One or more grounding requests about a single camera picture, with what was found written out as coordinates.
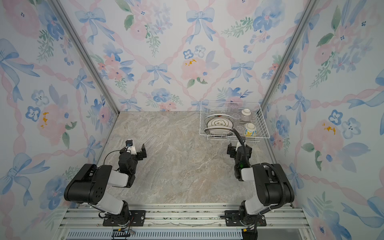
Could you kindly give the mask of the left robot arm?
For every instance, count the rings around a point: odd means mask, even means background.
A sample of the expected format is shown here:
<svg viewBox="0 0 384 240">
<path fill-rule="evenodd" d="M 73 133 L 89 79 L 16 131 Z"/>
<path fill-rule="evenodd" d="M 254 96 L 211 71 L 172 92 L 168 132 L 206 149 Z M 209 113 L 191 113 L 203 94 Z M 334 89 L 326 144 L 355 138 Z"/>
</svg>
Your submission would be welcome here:
<svg viewBox="0 0 384 240">
<path fill-rule="evenodd" d="M 119 152 L 119 167 L 111 165 L 85 164 L 67 185 L 64 198 L 77 204 L 88 204 L 99 210 L 104 227 L 142 227 L 146 211 L 130 210 L 126 201 L 119 200 L 107 192 L 107 186 L 131 188 L 136 179 L 139 161 L 147 157 L 145 145 L 136 151 L 133 140 Z"/>
</svg>

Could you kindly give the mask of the white wire dish rack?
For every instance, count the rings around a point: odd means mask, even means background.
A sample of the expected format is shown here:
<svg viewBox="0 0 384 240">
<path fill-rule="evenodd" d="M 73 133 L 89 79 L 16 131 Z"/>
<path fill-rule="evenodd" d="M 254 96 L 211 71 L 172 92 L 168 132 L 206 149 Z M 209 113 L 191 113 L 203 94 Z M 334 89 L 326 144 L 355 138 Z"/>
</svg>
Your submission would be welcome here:
<svg viewBox="0 0 384 240">
<path fill-rule="evenodd" d="M 264 113 L 261 111 L 261 105 L 259 103 L 249 103 L 249 102 L 228 102 L 225 100 L 222 101 L 208 101 L 203 100 L 199 102 L 200 105 L 200 129 L 199 133 L 201 136 L 206 137 L 208 140 L 227 140 L 227 141 L 237 141 L 235 133 L 232 136 L 227 137 L 214 137 L 209 136 L 204 132 L 204 129 L 207 128 L 207 125 L 204 121 L 205 117 L 213 114 L 225 114 L 230 115 L 234 112 L 241 112 L 243 109 L 250 109 L 252 113 L 251 122 L 243 122 L 241 120 L 234 122 L 233 131 L 237 131 L 238 134 L 245 138 L 246 142 L 257 143 L 262 139 L 268 139 L 270 131 L 267 128 L 265 121 Z M 257 128 L 256 137 L 246 137 L 245 136 L 245 124 L 253 123 Z"/>
</svg>

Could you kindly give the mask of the white plate watermelon pattern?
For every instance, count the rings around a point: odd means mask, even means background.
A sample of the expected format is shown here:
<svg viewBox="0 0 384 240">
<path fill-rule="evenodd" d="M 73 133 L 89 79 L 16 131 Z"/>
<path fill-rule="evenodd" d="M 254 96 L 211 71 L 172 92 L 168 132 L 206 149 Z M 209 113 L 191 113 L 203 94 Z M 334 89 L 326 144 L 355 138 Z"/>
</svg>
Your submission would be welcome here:
<svg viewBox="0 0 384 240">
<path fill-rule="evenodd" d="M 205 128 L 204 132 L 207 135 L 214 137 L 227 137 L 232 136 L 234 134 L 232 128 L 218 126 Z"/>
</svg>

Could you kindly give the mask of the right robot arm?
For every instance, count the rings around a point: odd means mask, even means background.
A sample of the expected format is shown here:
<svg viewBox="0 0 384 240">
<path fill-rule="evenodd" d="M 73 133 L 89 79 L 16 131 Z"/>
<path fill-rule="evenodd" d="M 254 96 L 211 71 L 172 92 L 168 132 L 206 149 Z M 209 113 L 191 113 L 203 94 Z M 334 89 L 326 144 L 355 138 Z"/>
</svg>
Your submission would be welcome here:
<svg viewBox="0 0 384 240">
<path fill-rule="evenodd" d="M 265 227 L 265 214 L 292 203 L 295 199 L 293 187 L 279 164 L 261 163 L 251 165 L 249 146 L 228 145 L 227 154 L 235 160 L 234 174 L 240 182 L 254 183 L 256 193 L 243 201 L 237 211 L 225 211 L 221 216 L 228 227 Z"/>
</svg>

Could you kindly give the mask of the white plate dark rim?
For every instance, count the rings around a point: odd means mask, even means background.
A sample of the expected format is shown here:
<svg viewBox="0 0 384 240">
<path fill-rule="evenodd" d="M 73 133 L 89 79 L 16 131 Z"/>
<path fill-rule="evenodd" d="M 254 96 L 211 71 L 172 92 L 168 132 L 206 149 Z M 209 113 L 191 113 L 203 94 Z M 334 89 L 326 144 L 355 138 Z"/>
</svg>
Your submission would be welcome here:
<svg viewBox="0 0 384 240">
<path fill-rule="evenodd" d="M 204 119 L 207 128 L 210 127 L 226 127 L 232 129 L 234 127 L 234 118 L 225 114 L 213 114 Z"/>
</svg>

